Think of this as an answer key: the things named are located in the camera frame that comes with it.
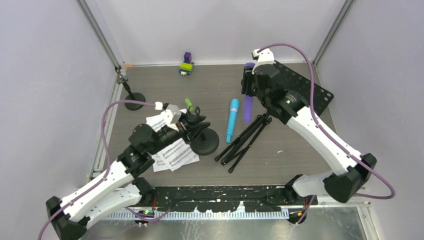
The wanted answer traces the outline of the purple toy microphone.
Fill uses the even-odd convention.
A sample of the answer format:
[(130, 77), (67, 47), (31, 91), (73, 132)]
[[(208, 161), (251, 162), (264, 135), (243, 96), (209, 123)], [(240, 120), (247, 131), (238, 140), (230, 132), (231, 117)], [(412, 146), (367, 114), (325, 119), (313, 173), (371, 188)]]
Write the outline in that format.
[(244, 94), (243, 120), (245, 124), (249, 124), (252, 120), (253, 100), (252, 96)]

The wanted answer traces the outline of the black microphone stand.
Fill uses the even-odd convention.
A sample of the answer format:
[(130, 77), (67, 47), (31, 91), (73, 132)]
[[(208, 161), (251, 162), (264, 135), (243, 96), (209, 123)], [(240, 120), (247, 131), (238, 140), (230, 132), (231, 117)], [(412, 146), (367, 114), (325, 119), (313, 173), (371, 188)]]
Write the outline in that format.
[[(128, 84), (129, 79), (126, 77), (125, 69), (122, 67), (115, 67), (115, 71), (118, 74), (117, 83), (122, 84), (123, 88), (127, 92), (127, 97), (125, 98), (125, 100), (144, 102), (146, 98), (142, 93), (132, 92), (131, 87)], [(139, 110), (144, 106), (143, 104), (129, 102), (125, 103), (124, 105), (130, 111)]]
[(194, 141), (194, 143), (189, 143), (191, 149), (197, 155), (210, 155), (217, 150), (220, 144), (218, 134), (213, 129), (211, 129), (210, 126), (202, 132), (202, 134)]

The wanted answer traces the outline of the blue toy microphone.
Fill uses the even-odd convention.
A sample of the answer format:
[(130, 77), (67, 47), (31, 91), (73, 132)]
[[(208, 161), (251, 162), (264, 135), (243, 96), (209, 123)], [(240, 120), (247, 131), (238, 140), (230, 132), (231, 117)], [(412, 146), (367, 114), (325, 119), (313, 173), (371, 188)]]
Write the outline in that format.
[(225, 141), (227, 144), (232, 142), (232, 137), (234, 135), (239, 107), (240, 107), (239, 100), (236, 98), (232, 99), (229, 106), (229, 116), (228, 116), (227, 129), (226, 129)]

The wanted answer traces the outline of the sheet music page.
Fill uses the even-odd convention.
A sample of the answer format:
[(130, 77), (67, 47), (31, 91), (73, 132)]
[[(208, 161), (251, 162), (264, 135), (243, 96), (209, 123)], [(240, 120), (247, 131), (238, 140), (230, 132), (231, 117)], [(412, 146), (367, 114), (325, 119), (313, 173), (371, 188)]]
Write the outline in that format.
[[(162, 118), (161, 114), (154, 115), (146, 118), (146, 123), (152, 127), (152, 129), (155, 132), (159, 132), (159, 130), (162, 129), (162, 127), (167, 127), (164, 119)], [(178, 139), (177, 141), (169, 144), (164, 149), (160, 150), (158, 153), (155, 153), (154, 155), (159, 155), (160, 157), (164, 157), (165, 159), (168, 158), (174, 158), (174, 156), (177, 158), (178, 156), (181, 156), (186, 153), (194, 153), (190, 147), (189, 144), (187, 144), (183, 139)]]
[(158, 154), (153, 156), (153, 159), (155, 160), (153, 164), (153, 171), (154, 172), (160, 172), (165, 170), (175, 171), (179, 168), (181, 168), (184, 165), (196, 163), (200, 161), (199, 155), (189, 152), (184, 153), (183, 155), (179, 155), (178, 157), (169, 157), (168, 159), (165, 159), (164, 157), (159, 156)]

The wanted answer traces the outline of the black music stand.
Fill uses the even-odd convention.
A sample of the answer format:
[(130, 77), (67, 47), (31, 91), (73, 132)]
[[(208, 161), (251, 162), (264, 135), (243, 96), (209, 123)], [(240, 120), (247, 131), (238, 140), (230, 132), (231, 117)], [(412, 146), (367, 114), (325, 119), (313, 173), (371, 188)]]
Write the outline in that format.
[(264, 114), (260, 114), (256, 119), (236, 137), (218, 156), (216, 162), (225, 166), (231, 161), (235, 161), (229, 168), (228, 173), (232, 173), (253, 143), (262, 133), (273, 118), (278, 119), (283, 124), (298, 115), (302, 107), (313, 105), (314, 112), (320, 116), (330, 102), (333, 100), (333, 93), (319, 86), (286, 65), (275, 61), (275, 80), (271, 97), (271, 103), (261, 103), (266, 109)]

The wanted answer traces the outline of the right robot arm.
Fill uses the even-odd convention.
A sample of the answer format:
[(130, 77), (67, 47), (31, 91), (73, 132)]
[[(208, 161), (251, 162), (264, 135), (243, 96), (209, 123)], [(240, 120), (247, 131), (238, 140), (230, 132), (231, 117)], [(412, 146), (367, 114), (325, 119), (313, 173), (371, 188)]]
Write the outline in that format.
[(267, 113), (300, 134), (327, 162), (330, 172), (296, 175), (285, 198), (299, 205), (306, 196), (328, 194), (346, 203), (369, 180), (376, 157), (362, 154), (341, 140), (322, 120), (313, 118), (309, 100), (310, 80), (278, 63), (254, 68), (246, 63), (242, 94), (257, 97)]

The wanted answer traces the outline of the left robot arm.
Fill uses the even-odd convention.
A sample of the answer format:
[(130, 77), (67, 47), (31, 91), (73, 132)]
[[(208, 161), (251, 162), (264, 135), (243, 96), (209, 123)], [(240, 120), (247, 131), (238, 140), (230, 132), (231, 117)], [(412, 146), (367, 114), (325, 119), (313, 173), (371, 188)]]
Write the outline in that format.
[(178, 140), (190, 144), (211, 124), (200, 114), (182, 112), (168, 105), (162, 112), (165, 125), (154, 130), (150, 125), (137, 125), (129, 137), (129, 146), (110, 161), (108, 169), (74, 193), (46, 201), (51, 225), (61, 240), (78, 240), (94, 225), (95, 219), (120, 208), (153, 202), (150, 184), (141, 177), (153, 164), (153, 155)]

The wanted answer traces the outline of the green toy block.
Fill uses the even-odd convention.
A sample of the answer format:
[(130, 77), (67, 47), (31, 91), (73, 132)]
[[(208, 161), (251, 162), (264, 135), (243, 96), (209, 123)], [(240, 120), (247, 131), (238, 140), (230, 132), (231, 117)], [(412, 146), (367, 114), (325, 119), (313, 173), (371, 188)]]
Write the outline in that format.
[(187, 105), (187, 112), (193, 112), (195, 110), (193, 103), (190, 101), (189, 98), (184, 99), (186, 105)]

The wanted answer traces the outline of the colourful toy block behind stand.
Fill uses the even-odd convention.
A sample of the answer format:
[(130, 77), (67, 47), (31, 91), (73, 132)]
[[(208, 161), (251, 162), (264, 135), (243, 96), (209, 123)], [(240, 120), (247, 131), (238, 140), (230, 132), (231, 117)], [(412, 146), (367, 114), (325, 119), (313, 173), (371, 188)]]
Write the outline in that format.
[(183, 56), (183, 62), (179, 66), (179, 73), (182, 76), (189, 76), (194, 68), (195, 63), (192, 61), (192, 54), (185, 52)]

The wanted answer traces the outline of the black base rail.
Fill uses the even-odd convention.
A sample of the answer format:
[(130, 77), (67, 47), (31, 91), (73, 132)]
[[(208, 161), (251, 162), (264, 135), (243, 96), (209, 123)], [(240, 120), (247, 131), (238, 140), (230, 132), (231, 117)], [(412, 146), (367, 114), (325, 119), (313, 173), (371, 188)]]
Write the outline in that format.
[(276, 212), (283, 206), (306, 207), (311, 196), (300, 197), (294, 191), (278, 185), (233, 186), (157, 186), (146, 200), (134, 207), (155, 207), (158, 211), (201, 213), (235, 212), (244, 206), (247, 213)]

